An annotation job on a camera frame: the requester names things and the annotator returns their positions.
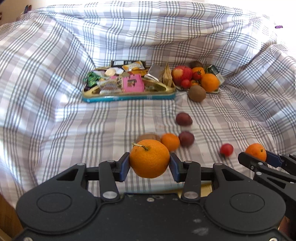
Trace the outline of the small mandarin on plate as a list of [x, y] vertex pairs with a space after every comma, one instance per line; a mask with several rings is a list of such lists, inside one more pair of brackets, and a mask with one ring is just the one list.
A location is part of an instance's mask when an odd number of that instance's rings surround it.
[[199, 81], [196, 81], [196, 80], [191, 80], [191, 81], [190, 81], [190, 84], [191, 84], [191, 85], [190, 85], [191, 87], [194, 86], [194, 85], [200, 85], [200, 84], [199, 84]]

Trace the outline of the brown paper snack packet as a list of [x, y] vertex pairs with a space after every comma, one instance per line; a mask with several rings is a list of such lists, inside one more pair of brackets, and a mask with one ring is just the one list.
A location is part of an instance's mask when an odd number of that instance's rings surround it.
[[171, 87], [172, 81], [173, 79], [171, 75], [171, 69], [169, 64], [167, 63], [163, 71], [162, 83], [165, 84], [167, 87]]

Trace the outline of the black snack bar packet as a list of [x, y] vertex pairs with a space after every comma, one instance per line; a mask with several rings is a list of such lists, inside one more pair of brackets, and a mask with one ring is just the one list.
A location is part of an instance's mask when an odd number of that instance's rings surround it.
[[122, 68], [123, 65], [132, 63], [135, 61], [141, 61], [141, 60], [112, 60], [110, 66], [111, 67], [120, 67]]

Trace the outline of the orange mandarin with stem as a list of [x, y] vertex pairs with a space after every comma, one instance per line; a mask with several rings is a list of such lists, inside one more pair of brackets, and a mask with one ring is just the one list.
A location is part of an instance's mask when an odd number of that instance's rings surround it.
[[142, 178], [157, 178], [167, 169], [170, 152], [167, 147], [157, 140], [141, 140], [132, 143], [129, 163], [134, 172]]

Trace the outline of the white wrapped candy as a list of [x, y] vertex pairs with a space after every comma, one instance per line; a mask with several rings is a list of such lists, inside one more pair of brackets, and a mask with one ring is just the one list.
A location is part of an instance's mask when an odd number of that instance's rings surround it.
[[114, 75], [121, 75], [124, 72], [123, 69], [118, 67], [111, 67], [105, 71], [106, 76], [114, 76]]

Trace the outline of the front cherry tomato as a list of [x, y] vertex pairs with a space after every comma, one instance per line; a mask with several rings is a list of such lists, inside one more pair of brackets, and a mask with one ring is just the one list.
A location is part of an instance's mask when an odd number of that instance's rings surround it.
[[184, 79], [182, 82], [181, 82], [181, 87], [183, 89], [189, 89], [191, 87], [191, 81], [188, 80], [188, 79]]

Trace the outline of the red yellow apple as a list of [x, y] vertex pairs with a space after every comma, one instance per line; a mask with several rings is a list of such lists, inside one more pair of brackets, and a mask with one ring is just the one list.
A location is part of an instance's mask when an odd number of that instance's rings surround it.
[[180, 86], [183, 80], [191, 80], [192, 75], [192, 69], [184, 65], [175, 67], [171, 72], [173, 82], [176, 86]]

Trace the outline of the clear wrapped candy packet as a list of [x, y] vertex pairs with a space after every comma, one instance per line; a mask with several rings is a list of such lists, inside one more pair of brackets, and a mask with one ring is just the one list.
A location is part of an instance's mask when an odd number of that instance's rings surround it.
[[98, 81], [97, 86], [99, 88], [99, 94], [113, 94], [123, 92], [122, 81], [120, 79]]

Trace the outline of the back orange on plate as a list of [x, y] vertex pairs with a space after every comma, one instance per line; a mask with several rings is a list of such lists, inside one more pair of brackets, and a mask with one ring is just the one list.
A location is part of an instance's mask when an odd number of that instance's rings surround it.
[[194, 68], [192, 68], [192, 72], [193, 73], [197, 72], [197, 73], [199, 73], [201, 75], [205, 74], [205, 70], [204, 70], [203, 67], [194, 67]]

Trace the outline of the loose red cherry tomato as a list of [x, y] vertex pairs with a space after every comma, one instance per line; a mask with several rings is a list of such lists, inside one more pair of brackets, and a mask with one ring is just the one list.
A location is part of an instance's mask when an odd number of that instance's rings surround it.
[[234, 151], [234, 147], [229, 143], [223, 144], [220, 148], [220, 154], [224, 157], [231, 156], [233, 151]]

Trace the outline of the green white box behind fruit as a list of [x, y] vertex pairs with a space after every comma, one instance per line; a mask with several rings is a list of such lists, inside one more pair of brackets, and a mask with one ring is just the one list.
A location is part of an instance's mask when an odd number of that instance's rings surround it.
[[220, 73], [220, 71], [217, 69], [215, 65], [213, 64], [209, 65], [208, 72], [215, 75], [218, 78], [220, 85], [222, 85], [225, 82], [224, 77], [222, 76], [222, 74]]

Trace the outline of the pink snack packet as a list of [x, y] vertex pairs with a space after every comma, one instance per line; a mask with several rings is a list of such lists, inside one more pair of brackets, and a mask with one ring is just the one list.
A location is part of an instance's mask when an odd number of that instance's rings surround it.
[[144, 92], [144, 82], [140, 74], [122, 78], [124, 92]]

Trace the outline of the brown kiwi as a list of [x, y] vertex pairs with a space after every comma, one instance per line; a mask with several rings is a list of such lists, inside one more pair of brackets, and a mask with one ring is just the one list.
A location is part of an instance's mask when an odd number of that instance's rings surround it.
[[145, 133], [143, 135], [140, 135], [140, 136], [138, 136], [138, 138], [135, 142], [138, 143], [142, 140], [156, 140], [156, 141], [161, 142], [160, 136], [155, 133]]
[[200, 85], [191, 86], [188, 97], [194, 102], [202, 102], [206, 98], [206, 91]]

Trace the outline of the dark red plum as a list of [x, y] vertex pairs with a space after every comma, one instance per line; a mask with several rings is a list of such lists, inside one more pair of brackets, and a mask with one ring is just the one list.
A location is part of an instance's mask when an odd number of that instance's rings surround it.
[[194, 143], [195, 137], [191, 132], [183, 131], [179, 134], [179, 141], [182, 147], [190, 147]]
[[190, 126], [193, 123], [192, 118], [187, 113], [178, 113], [176, 115], [176, 123], [180, 126]]

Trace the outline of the small orange mandarin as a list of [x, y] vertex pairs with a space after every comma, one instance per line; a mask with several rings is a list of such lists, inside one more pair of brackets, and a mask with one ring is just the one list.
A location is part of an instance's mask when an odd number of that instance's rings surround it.
[[245, 153], [247, 153], [250, 156], [253, 156], [263, 162], [265, 162], [266, 158], [267, 158], [266, 150], [265, 150], [264, 146], [260, 143], [254, 143], [254, 144], [249, 145], [246, 148]]

